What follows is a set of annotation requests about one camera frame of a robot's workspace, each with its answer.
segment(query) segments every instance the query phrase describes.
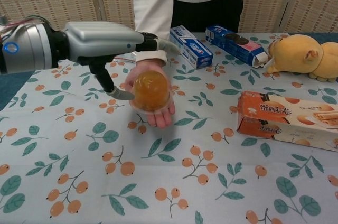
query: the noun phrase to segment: person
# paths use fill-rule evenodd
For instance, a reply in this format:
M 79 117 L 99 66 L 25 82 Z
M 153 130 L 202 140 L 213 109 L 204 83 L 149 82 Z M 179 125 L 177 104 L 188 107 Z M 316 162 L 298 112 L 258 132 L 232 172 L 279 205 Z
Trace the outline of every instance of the person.
M 133 0 L 135 30 L 154 33 L 169 39 L 170 28 L 183 25 L 190 32 L 204 32 L 207 26 L 219 24 L 234 32 L 238 31 L 243 0 Z M 162 73 L 167 63 L 164 51 L 140 52 L 136 54 L 136 65 L 125 81 L 131 91 L 136 77 L 147 70 Z M 165 128 L 172 123 L 175 113 L 172 103 L 162 114 L 148 115 L 151 126 Z

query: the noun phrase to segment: black pants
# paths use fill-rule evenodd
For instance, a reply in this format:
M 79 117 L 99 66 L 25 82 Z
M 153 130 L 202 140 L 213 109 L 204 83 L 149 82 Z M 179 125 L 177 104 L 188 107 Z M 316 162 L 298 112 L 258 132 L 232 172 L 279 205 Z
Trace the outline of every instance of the black pants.
M 171 27 L 185 26 L 191 32 L 204 32 L 214 24 L 238 32 L 243 0 L 212 0 L 188 3 L 174 0 Z

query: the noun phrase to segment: orange jelly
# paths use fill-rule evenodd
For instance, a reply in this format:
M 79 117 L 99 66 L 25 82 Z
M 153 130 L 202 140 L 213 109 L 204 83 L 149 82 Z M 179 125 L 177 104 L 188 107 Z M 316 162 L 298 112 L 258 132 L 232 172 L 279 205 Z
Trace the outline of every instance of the orange jelly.
M 155 112 L 164 108 L 170 98 L 166 78 L 153 70 L 143 72 L 136 78 L 133 94 L 135 95 L 133 105 L 146 112 Z

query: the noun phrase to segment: white sleeve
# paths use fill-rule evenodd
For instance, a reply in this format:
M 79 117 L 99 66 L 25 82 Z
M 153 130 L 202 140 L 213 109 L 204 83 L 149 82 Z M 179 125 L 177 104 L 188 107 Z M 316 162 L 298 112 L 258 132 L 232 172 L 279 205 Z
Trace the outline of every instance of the white sleeve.
M 133 0 L 135 30 L 148 32 L 163 39 L 169 39 L 173 15 L 173 0 Z M 166 52 L 137 52 L 136 61 L 144 59 L 161 59 L 167 63 Z

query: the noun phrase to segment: hand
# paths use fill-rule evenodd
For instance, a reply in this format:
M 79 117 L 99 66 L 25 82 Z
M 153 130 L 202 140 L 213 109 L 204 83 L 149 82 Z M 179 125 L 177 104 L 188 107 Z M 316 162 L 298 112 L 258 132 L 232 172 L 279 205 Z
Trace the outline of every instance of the hand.
M 131 69 L 129 75 L 125 81 L 125 88 L 131 92 L 135 79 L 142 72 L 153 70 L 160 72 L 168 82 L 170 82 L 168 76 L 162 69 L 163 61 L 159 59 L 142 60 L 136 63 L 136 67 Z M 161 114 L 147 115 L 148 123 L 150 126 L 157 126 L 159 128 L 165 128 L 172 123 L 171 115 L 175 114 L 175 105 L 172 103 L 168 109 L 163 111 Z

